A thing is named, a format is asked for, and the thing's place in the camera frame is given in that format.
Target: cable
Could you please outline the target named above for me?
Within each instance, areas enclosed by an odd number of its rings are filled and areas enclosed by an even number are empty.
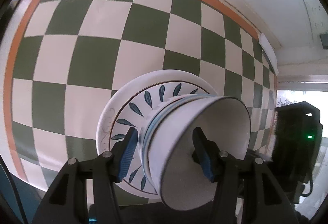
[[[22,219],[23,219],[23,222],[24,224],[28,224],[28,221],[27,221],[27,217],[25,215],[25,211],[24,211],[24,208],[23,208],[23,205],[22,205],[22,201],[19,197],[19,193],[18,193],[18,190],[16,188],[16,185],[14,183],[14,179],[12,178],[11,176],[11,173],[9,172],[4,160],[2,159],[2,156],[0,155],[0,165],[1,167],[3,168],[6,176],[7,176],[7,179],[9,180],[9,183],[10,183],[10,186],[11,188],[13,189],[13,192],[14,192],[14,196],[15,196],[15,199],[16,199],[16,202],[17,202],[17,205],[18,205],[18,208],[19,208],[19,212],[22,216]]]
[[[312,171],[310,170],[310,163],[311,163],[311,158],[310,158],[310,151],[308,149],[308,162],[307,162],[307,165],[308,165],[308,173],[309,173],[309,177],[310,177],[310,191],[309,193],[303,193],[301,194],[300,196],[302,197],[308,197],[312,191],[313,191],[313,178],[312,178]]]

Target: white ceramic cup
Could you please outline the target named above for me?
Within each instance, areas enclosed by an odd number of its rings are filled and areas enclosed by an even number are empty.
[[[195,127],[201,127],[208,140],[238,159],[244,159],[250,138],[250,117],[242,101],[227,96],[191,96],[153,112],[143,130],[152,129],[148,145],[143,144],[145,136],[138,145],[148,181],[163,203],[176,210],[206,204],[216,189],[216,183],[204,176],[191,157]]]

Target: blue gripper pad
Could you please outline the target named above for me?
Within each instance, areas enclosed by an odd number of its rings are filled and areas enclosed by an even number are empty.
[[[133,158],[133,154],[136,150],[138,143],[138,131],[136,129],[133,130],[131,138],[127,143],[127,146],[123,152],[121,161],[119,163],[119,172],[118,172],[118,180],[121,182],[123,178],[128,174],[128,170]]]
[[[214,181],[214,174],[212,171],[212,160],[208,154],[206,147],[208,140],[206,139],[203,131],[200,127],[197,127],[192,132],[192,142],[194,144],[196,154],[199,160],[199,164],[203,170],[203,173],[210,182]]]

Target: orange stripe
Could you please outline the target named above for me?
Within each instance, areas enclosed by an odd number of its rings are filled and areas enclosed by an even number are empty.
[[[18,51],[18,47],[20,41],[24,35],[26,26],[28,21],[30,20],[34,10],[36,9],[37,5],[39,4],[40,0],[32,0],[30,5],[28,6],[19,26],[15,33],[13,42],[11,44],[11,48],[9,51],[9,56],[7,60],[7,66],[5,71],[5,79],[4,79],[4,91],[3,91],[3,110],[4,110],[4,120],[5,120],[5,128],[9,143],[9,148],[11,152],[12,159],[14,161],[15,168],[17,173],[21,179],[26,180],[26,175],[24,169],[22,167],[22,163],[20,158],[17,154],[16,145],[13,137],[13,129],[12,129],[12,116],[11,116],[11,90],[12,90],[12,83],[13,83],[13,70],[14,70],[14,63],[16,59],[16,54]],[[257,32],[255,29],[249,25],[241,16],[235,13],[233,10],[225,6],[222,2],[218,0],[201,0],[212,7],[216,8],[226,16],[230,17],[236,23],[239,24],[245,31],[247,31],[251,36],[257,39]]]
[[[32,0],[30,5],[28,6],[13,39],[11,44],[11,48],[8,55],[7,66],[5,71],[5,78],[3,84],[3,112],[4,112],[4,121],[5,121],[5,129],[7,133],[7,139],[9,144],[9,149],[11,153],[11,157],[13,159],[16,171],[18,176],[27,180],[22,163],[17,153],[15,140],[13,136],[13,128],[11,124],[12,116],[11,116],[11,89],[13,84],[13,72],[14,72],[14,63],[16,60],[16,54],[18,51],[19,43],[24,35],[25,28],[28,24],[29,19],[31,18],[35,8],[39,4],[40,0]]]

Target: checkered floor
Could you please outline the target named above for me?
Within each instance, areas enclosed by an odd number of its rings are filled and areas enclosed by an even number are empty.
[[[249,148],[263,150],[274,74],[232,19],[200,0],[40,0],[13,74],[13,134],[27,179],[47,189],[68,158],[96,157],[110,97],[159,69],[191,72],[219,95],[241,98],[251,114]]]

